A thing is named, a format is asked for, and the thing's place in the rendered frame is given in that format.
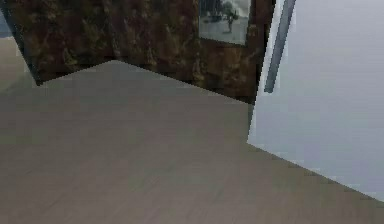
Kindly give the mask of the grey framed wall picture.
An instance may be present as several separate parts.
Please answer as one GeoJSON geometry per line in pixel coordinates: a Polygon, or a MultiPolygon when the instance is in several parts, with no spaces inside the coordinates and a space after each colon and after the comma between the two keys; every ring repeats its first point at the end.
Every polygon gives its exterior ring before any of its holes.
{"type": "Polygon", "coordinates": [[[251,5],[251,0],[198,0],[199,37],[245,45],[251,5]]]}

